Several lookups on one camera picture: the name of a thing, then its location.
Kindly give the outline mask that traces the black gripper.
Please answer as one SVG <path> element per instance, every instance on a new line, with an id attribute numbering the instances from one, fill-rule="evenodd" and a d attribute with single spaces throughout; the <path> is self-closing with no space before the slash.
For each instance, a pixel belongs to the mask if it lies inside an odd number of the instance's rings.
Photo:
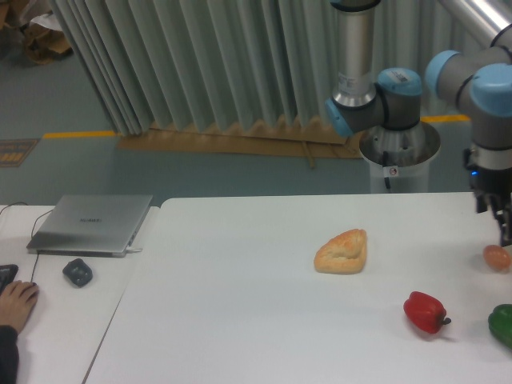
<path id="1" fill-rule="evenodd" d="M 511 245 L 511 148 L 471 146 L 463 151 L 476 211 L 491 209 L 500 231 L 500 246 Z"/>

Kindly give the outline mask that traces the dark sleeved forearm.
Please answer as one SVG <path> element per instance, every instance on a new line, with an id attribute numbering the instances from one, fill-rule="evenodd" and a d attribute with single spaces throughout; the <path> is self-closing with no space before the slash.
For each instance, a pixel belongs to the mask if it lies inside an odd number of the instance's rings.
<path id="1" fill-rule="evenodd" d="M 18 376 L 18 333 L 12 326 L 1 326 L 1 383 L 16 383 Z"/>

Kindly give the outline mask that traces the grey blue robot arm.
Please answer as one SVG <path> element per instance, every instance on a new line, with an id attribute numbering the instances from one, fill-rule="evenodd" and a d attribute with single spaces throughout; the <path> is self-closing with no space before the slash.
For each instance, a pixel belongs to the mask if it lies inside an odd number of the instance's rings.
<path id="1" fill-rule="evenodd" d="M 419 121 L 422 88 L 454 106 L 471 122 L 472 144 L 463 155 L 477 212 L 490 211 L 499 241 L 511 243 L 511 11 L 500 1 L 444 1 L 452 16 L 482 45 L 472 56 L 446 50 L 423 76 L 403 68 L 370 77 L 375 1 L 334 1 L 340 49 L 338 84 L 326 100 L 334 130 L 343 137 L 365 132 L 360 151 L 390 168 L 430 159 L 439 147 L 435 130 Z"/>

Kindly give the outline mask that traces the person's bare hand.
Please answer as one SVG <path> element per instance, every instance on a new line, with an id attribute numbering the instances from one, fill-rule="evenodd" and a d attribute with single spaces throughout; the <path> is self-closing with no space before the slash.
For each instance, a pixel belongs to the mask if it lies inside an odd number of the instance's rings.
<path id="1" fill-rule="evenodd" d="M 38 301 L 39 287 L 34 282 L 14 281 L 1 293 L 1 325 L 20 334 Z"/>

